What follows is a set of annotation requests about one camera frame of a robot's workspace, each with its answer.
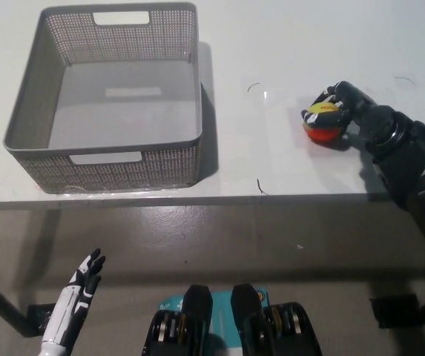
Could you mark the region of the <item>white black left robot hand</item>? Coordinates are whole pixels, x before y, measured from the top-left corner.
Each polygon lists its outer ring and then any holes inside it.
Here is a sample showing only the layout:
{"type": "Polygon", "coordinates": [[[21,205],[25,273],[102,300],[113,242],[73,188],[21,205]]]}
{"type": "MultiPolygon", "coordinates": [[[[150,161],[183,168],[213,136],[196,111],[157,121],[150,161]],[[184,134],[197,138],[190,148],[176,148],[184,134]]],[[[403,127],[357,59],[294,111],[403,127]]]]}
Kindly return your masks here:
{"type": "Polygon", "coordinates": [[[99,273],[104,262],[105,257],[98,248],[75,270],[53,307],[39,356],[71,354],[102,279],[99,273]]]}

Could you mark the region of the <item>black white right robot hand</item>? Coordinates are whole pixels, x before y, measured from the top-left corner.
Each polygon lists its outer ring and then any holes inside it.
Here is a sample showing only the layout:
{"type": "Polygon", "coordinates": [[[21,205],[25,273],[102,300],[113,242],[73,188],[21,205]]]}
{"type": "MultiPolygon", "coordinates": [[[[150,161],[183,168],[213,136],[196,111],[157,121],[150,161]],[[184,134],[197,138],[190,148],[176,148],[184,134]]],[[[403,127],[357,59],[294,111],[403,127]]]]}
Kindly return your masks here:
{"type": "Polygon", "coordinates": [[[364,142],[380,144],[390,139],[397,127],[394,113],[350,82],[340,81],[302,110],[301,117],[306,134],[316,143],[327,145],[339,140],[355,123],[364,142]]]}

